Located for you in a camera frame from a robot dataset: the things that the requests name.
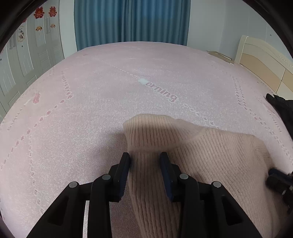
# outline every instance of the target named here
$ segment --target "pink sweater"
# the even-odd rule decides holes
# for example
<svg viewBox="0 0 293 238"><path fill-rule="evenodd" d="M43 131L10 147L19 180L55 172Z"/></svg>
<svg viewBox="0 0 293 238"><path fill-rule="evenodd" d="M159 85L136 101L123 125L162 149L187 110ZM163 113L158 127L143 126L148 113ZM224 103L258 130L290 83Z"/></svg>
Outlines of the pink sweater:
<svg viewBox="0 0 293 238"><path fill-rule="evenodd" d="M220 181L263 238L276 235L285 218L281 198L265 186L274 164L253 135L201 127L169 116L140 114L123 124L132 166L128 178L134 213L143 238L176 237L179 203L165 193L159 155L199 182Z"/></svg>

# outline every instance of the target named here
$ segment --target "white wardrobe door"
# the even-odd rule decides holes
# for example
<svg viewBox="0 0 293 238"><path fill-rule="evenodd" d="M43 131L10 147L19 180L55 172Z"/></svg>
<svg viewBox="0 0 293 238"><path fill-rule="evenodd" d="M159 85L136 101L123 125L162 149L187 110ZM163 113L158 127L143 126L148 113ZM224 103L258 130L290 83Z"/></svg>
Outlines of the white wardrobe door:
<svg viewBox="0 0 293 238"><path fill-rule="evenodd" d="M44 7L46 3L35 10L35 37L37 44L37 52L40 60L42 72L48 71L54 64L52 58L49 56L49 42L46 41L45 34L48 33L47 19L45 18Z"/></svg>
<svg viewBox="0 0 293 238"><path fill-rule="evenodd" d="M46 13L49 31L48 37L50 37L52 42L52 56L54 65L56 65L64 59L59 29L59 0L48 0L46 4L48 6L48 14Z"/></svg>
<svg viewBox="0 0 293 238"><path fill-rule="evenodd" d="M17 40L14 54L17 56L15 58L19 61L20 69L18 69L18 67L12 69L12 73L19 72L17 78L21 80L20 83L23 84L25 89L40 76L38 67L32 60L32 56L34 56L32 53L33 49L31 49L31 45L29 45L29 41L35 39L35 36L32 36L31 34L31 18L32 17L28 17L28 19L24 21L16 31Z"/></svg>
<svg viewBox="0 0 293 238"><path fill-rule="evenodd" d="M11 72L10 65L15 63L11 60L13 59L11 49L12 46L8 42L0 53L0 102L6 112L8 112L23 92L23 88L21 85L16 84Z"/></svg>
<svg viewBox="0 0 293 238"><path fill-rule="evenodd" d="M0 123L3 121L5 115L6 115L6 111L2 107L2 104L0 103Z"/></svg>

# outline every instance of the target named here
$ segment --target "cabinet panel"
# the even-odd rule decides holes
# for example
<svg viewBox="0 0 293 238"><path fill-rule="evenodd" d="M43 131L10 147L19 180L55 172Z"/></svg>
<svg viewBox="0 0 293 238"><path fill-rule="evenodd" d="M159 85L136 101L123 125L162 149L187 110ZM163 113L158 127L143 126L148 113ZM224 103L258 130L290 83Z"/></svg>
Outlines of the cabinet panel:
<svg viewBox="0 0 293 238"><path fill-rule="evenodd" d="M48 39L51 41L51 52L54 65L58 64L64 59L60 29L59 29L59 0L49 0L46 2L48 7L48 14L46 13L48 22Z"/></svg>
<svg viewBox="0 0 293 238"><path fill-rule="evenodd" d="M264 63L252 55L242 54L240 64L261 78L274 92L277 91L281 80Z"/></svg>
<svg viewBox="0 0 293 238"><path fill-rule="evenodd" d="M17 89L13 88L9 91L10 94L10 100L8 102L9 107L12 107L12 105L16 102L16 100L20 97L20 93Z"/></svg>
<svg viewBox="0 0 293 238"><path fill-rule="evenodd" d="M6 115L6 111L2 107L2 104L0 103L0 123L3 121L5 115Z"/></svg>
<svg viewBox="0 0 293 238"><path fill-rule="evenodd" d="M286 84L286 86L293 91L293 74L289 72L287 69L284 72L282 82Z"/></svg>
<svg viewBox="0 0 293 238"><path fill-rule="evenodd" d="M261 61L266 67L270 69L280 80L284 74L284 66L271 57L268 53L264 52L263 49L250 44L245 44L243 48L243 54L252 55Z"/></svg>
<svg viewBox="0 0 293 238"><path fill-rule="evenodd" d="M23 76L26 76L29 72L34 70L33 63L30 57L30 52L28 49L28 34L27 34L27 21L22 23L18 28L18 37L16 41L16 50L18 55L18 60L20 63L21 71Z"/></svg>
<svg viewBox="0 0 293 238"><path fill-rule="evenodd" d="M49 54L48 54L48 49L44 47L39 47L38 48L38 55L42 67L43 73L47 72L49 69L52 68L50 59L49 59Z"/></svg>
<svg viewBox="0 0 293 238"><path fill-rule="evenodd" d="M37 80L37 76L36 75L34 75L27 83L26 83L26 85L27 85L27 87L29 87L34 81L36 81Z"/></svg>
<svg viewBox="0 0 293 238"><path fill-rule="evenodd" d="M15 81L9 65L7 44L0 54L0 88L4 95L6 95L12 87L15 86Z"/></svg>
<svg viewBox="0 0 293 238"><path fill-rule="evenodd" d="M41 9L39 11L44 12L43 6L39 7L38 9ZM45 31L47 30L46 28L46 19L43 16L38 16L36 18L35 16L35 37L36 37L36 43L37 47L43 46L46 44L46 38L45 38Z"/></svg>
<svg viewBox="0 0 293 238"><path fill-rule="evenodd" d="M293 100L293 92L283 82L281 82L277 94L286 100Z"/></svg>

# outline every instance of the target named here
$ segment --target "pink bedspread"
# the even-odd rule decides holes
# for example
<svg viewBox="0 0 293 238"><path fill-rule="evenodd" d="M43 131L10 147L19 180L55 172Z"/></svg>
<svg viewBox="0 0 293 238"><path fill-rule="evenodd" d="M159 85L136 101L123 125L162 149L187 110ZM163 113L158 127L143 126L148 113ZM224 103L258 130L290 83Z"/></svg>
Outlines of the pink bedspread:
<svg viewBox="0 0 293 238"><path fill-rule="evenodd" d="M181 45L79 51L34 82L0 125L3 220L16 238L26 237L68 183L91 182L120 160L127 150L122 123L139 113L253 134L276 166L291 172L293 142L266 93L242 66ZM111 218L121 228L113 237L132 237L134 215L121 207L131 207L127 189L111 204Z"/></svg>

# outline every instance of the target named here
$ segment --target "wooden headboard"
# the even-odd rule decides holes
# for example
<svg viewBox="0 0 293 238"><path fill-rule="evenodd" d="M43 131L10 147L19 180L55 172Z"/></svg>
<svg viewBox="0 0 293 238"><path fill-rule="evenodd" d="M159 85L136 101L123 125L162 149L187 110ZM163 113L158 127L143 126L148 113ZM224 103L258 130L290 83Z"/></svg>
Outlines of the wooden headboard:
<svg viewBox="0 0 293 238"><path fill-rule="evenodd" d="M265 41L243 35L235 63L252 71L280 97L293 99L293 62Z"/></svg>

